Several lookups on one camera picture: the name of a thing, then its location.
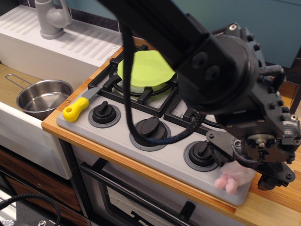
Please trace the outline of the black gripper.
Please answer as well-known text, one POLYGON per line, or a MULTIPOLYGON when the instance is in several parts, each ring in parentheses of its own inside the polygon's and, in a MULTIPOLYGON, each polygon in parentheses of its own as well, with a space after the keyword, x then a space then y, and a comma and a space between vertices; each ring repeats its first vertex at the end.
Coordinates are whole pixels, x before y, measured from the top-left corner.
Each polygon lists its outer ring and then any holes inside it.
POLYGON ((290 113, 237 113, 216 116, 223 131, 210 130, 206 138, 215 163, 237 161, 261 174, 258 189, 286 187, 295 180, 289 168, 301 144, 301 123, 290 113))

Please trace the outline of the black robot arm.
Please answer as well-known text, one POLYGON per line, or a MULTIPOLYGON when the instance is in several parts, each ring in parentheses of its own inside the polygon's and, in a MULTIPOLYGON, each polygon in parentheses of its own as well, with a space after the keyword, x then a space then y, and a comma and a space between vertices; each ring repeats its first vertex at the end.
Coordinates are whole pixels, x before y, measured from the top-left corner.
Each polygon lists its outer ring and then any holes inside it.
POLYGON ((301 126, 278 94, 285 73, 279 65, 265 65, 260 45, 247 29, 224 27, 215 36, 170 0, 103 0, 102 4, 121 27, 126 119, 138 143, 176 143, 212 114, 224 135, 234 136, 241 147, 224 148, 219 137, 211 142, 244 169, 259 172, 260 190, 294 181, 289 164, 301 143, 301 126), (176 136, 153 139, 133 124, 129 94, 135 50, 132 32, 161 53, 178 74, 182 99, 198 111, 195 122, 176 136))

